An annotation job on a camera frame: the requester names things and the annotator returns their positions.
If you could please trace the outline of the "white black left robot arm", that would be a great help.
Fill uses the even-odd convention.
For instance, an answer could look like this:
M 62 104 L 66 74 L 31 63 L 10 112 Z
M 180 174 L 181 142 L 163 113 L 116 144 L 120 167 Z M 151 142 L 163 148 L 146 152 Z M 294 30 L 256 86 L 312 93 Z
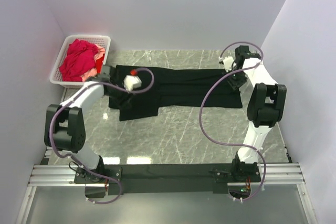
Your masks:
M 126 106 L 142 84 L 135 69 L 118 78 L 115 67 L 103 66 L 99 74 L 85 81 L 69 99 L 48 106 L 45 145 L 58 157 L 69 157 L 81 169 L 87 170 L 86 176 L 91 182 L 101 182 L 105 176 L 104 163 L 102 157 L 86 144 L 84 114 L 103 96 L 116 100 L 120 107 Z

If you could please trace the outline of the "black t shirt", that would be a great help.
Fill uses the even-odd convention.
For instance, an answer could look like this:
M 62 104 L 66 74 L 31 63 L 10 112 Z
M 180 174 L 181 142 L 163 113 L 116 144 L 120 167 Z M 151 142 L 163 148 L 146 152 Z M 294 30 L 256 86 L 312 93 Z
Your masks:
M 139 72 L 141 87 L 147 87 L 154 80 L 153 87 L 134 95 L 131 108 L 119 110 L 119 120 L 128 121 L 157 116 L 165 106 L 206 107 L 240 109 L 242 101 L 239 90 L 233 90 L 227 80 L 222 81 L 205 100 L 209 89 L 225 74 L 222 69 L 174 70 L 150 67 L 151 72 Z

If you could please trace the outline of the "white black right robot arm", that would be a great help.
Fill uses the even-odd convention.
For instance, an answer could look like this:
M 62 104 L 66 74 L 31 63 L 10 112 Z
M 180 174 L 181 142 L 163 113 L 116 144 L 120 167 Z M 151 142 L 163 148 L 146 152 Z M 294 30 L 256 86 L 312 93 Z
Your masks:
M 261 53 L 251 52 L 244 45 L 235 49 L 234 58 L 224 59 L 225 70 L 232 73 L 227 81 L 234 90 L 248 81 L 253 86 L 247 106 L 248 130 L 230 169 L 232 179 L 238 182 L 259 175 L 258 152 L 284 111 L 287 88 L 275 81 L 262 62 Z

